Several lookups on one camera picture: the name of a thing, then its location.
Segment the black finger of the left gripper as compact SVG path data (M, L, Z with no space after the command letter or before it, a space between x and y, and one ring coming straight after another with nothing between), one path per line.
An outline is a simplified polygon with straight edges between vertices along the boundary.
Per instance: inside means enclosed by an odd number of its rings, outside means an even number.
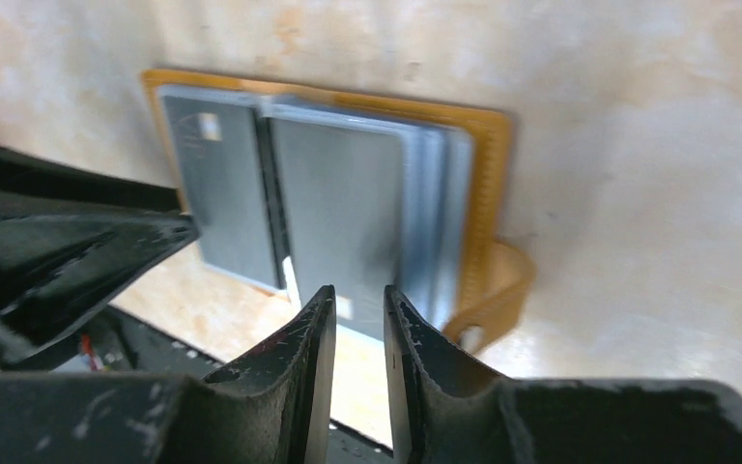
M0 146L0 368L74 334L198 235L171 188Z

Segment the yellow leather card holder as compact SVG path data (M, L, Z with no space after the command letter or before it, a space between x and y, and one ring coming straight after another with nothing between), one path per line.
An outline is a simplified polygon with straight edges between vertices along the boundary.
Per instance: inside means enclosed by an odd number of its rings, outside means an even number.
M382 292L476 353L520 319L529 257L497 236L503 113L211 73L141 75L212 269L383 335Z

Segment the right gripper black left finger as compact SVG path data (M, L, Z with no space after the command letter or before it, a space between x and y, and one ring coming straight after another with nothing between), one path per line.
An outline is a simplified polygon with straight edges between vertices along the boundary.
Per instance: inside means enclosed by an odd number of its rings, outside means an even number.
M207 374L204 461L325 462L335 338L335 289L324 285L286 325Z

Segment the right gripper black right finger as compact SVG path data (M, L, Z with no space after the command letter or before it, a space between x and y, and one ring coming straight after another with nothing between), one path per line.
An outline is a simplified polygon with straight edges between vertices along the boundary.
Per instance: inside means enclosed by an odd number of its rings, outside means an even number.
M509 380L384 290L389 416L397 463L513 463L504 406Z

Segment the black credit card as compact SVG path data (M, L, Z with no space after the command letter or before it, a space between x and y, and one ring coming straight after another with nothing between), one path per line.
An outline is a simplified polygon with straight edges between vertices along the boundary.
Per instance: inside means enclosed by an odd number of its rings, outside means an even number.
M383 290L400 269L413 130L284 104L271 116L271 136L301 299L331 285L341 324L382 338Z
M255 97L179 84L162 85L156 94L199 229L203 261L262 289L283 289L266 205Z

